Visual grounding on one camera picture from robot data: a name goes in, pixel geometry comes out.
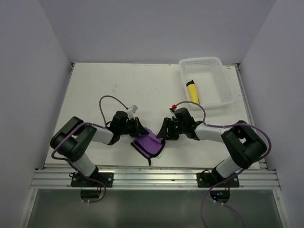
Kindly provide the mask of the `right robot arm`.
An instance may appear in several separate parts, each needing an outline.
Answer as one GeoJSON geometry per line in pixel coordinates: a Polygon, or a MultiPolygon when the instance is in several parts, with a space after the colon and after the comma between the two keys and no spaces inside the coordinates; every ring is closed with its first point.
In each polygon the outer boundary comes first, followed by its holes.
{"type": "Polygon", "coordinates": [[[195,121],[187,108],[171,109],[173,117],[164,118],[157,138],[177,140],[181,134],[196,141],[223,143],[229,156],[211,171],[211,180],[223,186],[235,172],[248,169],[267,151],[264,141],[244,121],[232,126],[210,126],[204,121],[195,121]]]}

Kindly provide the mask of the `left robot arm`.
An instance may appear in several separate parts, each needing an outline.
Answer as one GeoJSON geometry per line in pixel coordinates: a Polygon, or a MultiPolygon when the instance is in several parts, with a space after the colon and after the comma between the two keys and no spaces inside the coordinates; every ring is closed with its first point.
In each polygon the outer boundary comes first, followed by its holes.
{"type": "Polygon", "coordinates": [[[82,181],[92,187],[98,183],[99,175],[97,166],[86,155],[89,144],[99,142],[114,145],[122,135],[135,138],[147,136],[149,132],[142,126],[138,117],[124,111],[117,111],[112,121],[104,127],[72,117],[51,139],[51,157],[68,162],[82,175],[82,181]]]}

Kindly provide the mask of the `purple grey towel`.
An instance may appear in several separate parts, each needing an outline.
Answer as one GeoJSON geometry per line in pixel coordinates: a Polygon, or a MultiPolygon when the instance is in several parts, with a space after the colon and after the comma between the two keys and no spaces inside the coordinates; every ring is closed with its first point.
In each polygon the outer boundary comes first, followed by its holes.
{"type": "Polygon", "coordinates": [[[149,128],[145,127],[148,135],[140,136],[133,139],[131,146],[139,152],[144,158],[147,159],[149,166],[151,166],[151,158],[158,157],[165,147],[166,141],[157,138],[149,128]]]}

